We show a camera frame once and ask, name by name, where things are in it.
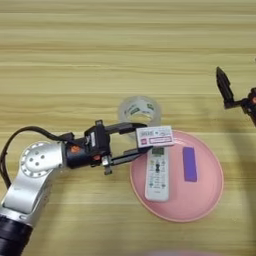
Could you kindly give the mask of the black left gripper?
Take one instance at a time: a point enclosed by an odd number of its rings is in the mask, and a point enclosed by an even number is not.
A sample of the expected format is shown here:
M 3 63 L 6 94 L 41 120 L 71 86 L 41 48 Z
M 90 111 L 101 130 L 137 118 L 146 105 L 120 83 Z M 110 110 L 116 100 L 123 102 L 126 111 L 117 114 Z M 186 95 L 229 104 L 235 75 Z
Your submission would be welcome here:
M 108 134 L 127 134 L 135 132 L 138 128 L 144 127 L 146 127 L 146 124 L 123 122 L 106 126 L 105 130 Z M 124 151 L 122 155 L 111 159 L 111 165 L 116 166 L 132 162 L 141 155 L 146 154 L 150 149 L 151 146 Z M 109 175 L 112 173 L 112 169 L 110 167 L 111 151 L 109 140 L 103 140 L 101 142 L 96 141 L 95 143 L 92 143 L 91 141 L 87 142 L 85 138 L 76 139 L 73 144 L 66 144 L 65 156 L 66 166 L 71 169 L 85 166 L 100 166 L 103 164 L 103 161 L 106 160 L 107 163 L 104 165 L 104 174 Z

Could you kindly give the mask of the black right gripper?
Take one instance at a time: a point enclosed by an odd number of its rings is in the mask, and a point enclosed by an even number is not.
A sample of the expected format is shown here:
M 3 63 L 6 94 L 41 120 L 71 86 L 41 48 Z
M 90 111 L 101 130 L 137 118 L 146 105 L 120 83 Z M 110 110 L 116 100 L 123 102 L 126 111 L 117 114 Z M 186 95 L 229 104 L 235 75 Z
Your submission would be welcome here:
M 250 90 L 246 98 L 235 100 L 230 88 L 230 81 L 220 67 L 216 68 L 216 82 L 224 101 L 224 107 L 226 109 L 241 107 L 256 126 L 256 87 Z

